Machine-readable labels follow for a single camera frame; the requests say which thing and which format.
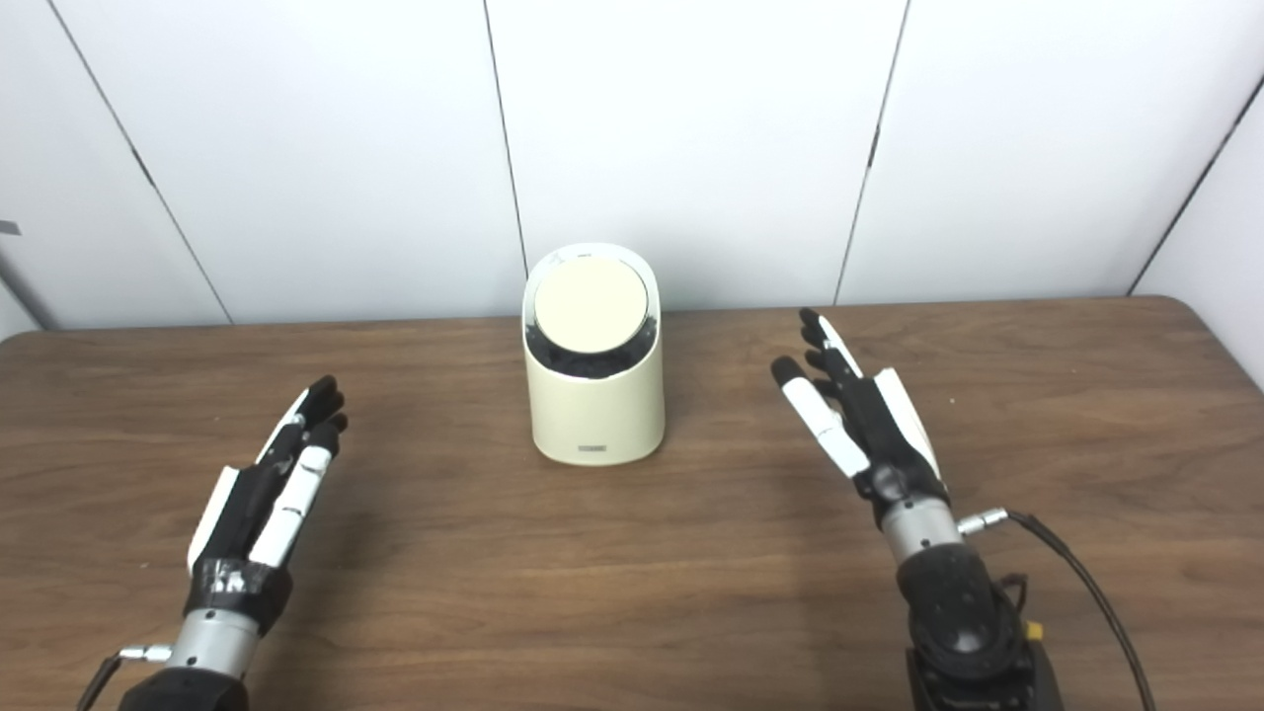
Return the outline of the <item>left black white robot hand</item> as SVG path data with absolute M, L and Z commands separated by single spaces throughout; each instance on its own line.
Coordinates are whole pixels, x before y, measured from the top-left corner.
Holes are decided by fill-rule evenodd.
M 187 550 L 185 614 L 248 617 L 265 636 L 289 602 L 292 555 L 340 450 L 349 417 L 334 376 L 308 386 L 281 415 L 253 463 L 217 474 Z

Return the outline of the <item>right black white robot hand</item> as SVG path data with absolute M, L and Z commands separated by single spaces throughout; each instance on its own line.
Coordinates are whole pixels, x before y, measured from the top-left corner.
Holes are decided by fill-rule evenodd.
M 793 356 L 770 366 L 775 383 L 818 447 L 870 504 L 875 521 L 904 504 L 951 504 L 920 415 L 890 368 L 865 374 L 830 320 L 800 309 L 805 373 Z

